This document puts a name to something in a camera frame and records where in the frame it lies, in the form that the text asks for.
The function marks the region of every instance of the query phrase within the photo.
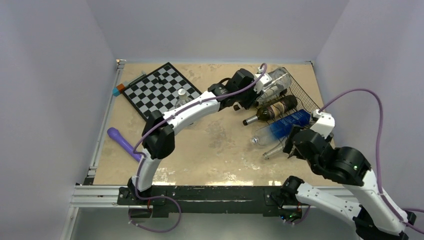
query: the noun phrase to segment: purple object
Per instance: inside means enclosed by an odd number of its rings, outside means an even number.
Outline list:
[[[131,157],[133,157],[138,163],[140,162],[140,159],[142,159],[142,156],[137,153],[133,153],[134,147],[131,146],[131,144],[125,140],[125,138],[121,135],[121,133],[118,131],[118,129],[111,127],[107,130],[107,135],[115,142],[117,142]]]

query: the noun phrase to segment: wooden tabletop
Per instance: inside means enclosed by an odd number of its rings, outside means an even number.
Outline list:
[[[150,73],[163,63],[127,63],[121,82],[138,77],[142,71]],[[258,64],[173,64],[201,92],[223,78],[232,77],[240,68],[252,73]],[[268,72],[285,67],[318,104],[323,105],[311,64],[269,64]],[[255,130],[266,126],[256,122],[243,126],[242,120],[253,116],[256,109],[234,111],[232,107],[208,115],[183,129],[175,137],[175,150],[159,165],[154,176],[156,185],[280,185],[290,175],[315,186],[336,184],[313,174],[306,161],[285,153],[264,160],[262,154],[273,147],[258,147],[250,142]],[[115,99],[109,127],[120,131],[131,144],[142,136],[145,121],[128,100],[119,95]],[[105,135],[94,178],[95,185],[125,185],[135,174],[138,163],[116,142]]]

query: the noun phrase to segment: white bottle cap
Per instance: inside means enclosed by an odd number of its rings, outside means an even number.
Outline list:
[[[178,89],[178,96],[182,97],[186,95],[186,90],[184,88]]]

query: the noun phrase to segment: wire rack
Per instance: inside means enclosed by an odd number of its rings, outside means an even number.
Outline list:
[[[277,101],[277,99],[281,99],[282,97],[293,95],[297,99],[297,105],[293,109],[291,109],[291,110],[289,110],[285,113],[281,113],[278,116],[276,116],[274,119],[267,121],[268,125],[278,121],[281,118],[284,118],[288,115],[291,115],[291,114],[293,114],[293,113],[295,113],[295,112],[297,112],[301,109],[305,110],[306,112],[308,112],[311,115],[312,115],[313,111],[319,109],[318,105],[312,100],[312,98],[299,85],[299,83],[295,80],[295,78],[288,71],[287,71],[287,73],[290,75],[290,77],[292,79],[290,87],[288,87],[287,91],[282,96],[276,96],[274,99],[270,100],[269,102],[274,102],[274,101]],[[307,124],[304,127],[310,128],[313,124],[314,124],[314,122],[312,121],[312,118],[311,118],[309,124]],[[277,144],[277,146],[281,146],[281,152],[283,151],[282,148],[285,145],[286,139],[287,139],[287,137],[280,139],[279,143]]]

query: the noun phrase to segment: black and white checkered board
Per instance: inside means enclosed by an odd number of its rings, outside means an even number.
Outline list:
[[[131,105],[144,120],[149,112],[162,113],[172,110],[178,99],[178,89],[185,89],[190,98],[195,99],[201,92],[184,77],[171,63],[159,67],[141,77],[123,92]]]

